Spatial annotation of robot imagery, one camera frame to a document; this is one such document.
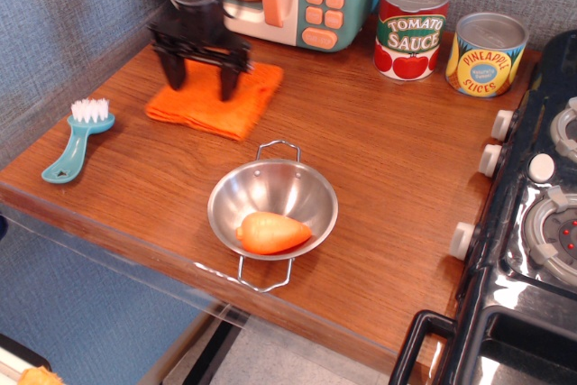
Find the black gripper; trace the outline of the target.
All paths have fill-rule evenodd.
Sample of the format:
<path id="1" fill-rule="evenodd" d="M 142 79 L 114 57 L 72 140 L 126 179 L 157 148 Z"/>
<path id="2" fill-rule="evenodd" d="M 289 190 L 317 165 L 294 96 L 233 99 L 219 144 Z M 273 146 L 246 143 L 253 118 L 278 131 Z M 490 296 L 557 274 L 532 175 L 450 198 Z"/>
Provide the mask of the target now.
<path id="1" fill-rule="evenodd" d="M 229 101 L 242 72 L 251 68 L 250 44 L 224 24 L 223 0 L 175 0 L 177 4 L 149 25 L 168 84 L 181 89 L 185 60 L 221 68 L 221 100 Z"/>

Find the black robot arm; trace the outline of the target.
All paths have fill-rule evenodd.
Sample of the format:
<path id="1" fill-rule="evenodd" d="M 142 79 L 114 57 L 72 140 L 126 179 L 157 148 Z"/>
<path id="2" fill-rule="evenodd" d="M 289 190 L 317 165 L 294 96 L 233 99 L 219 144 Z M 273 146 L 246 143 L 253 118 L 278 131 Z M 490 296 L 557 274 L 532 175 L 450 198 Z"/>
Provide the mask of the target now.
<path id="1" fill-rule="evenodd" d="M 250 44 L 224 24 L 224 0 L 173 0 L 175 9 L 151 25 L 153 49 L 170 87 L 183 87 L 186 60 L 220 68 L 221 99 L 229 100 L 249 70 Z"/>

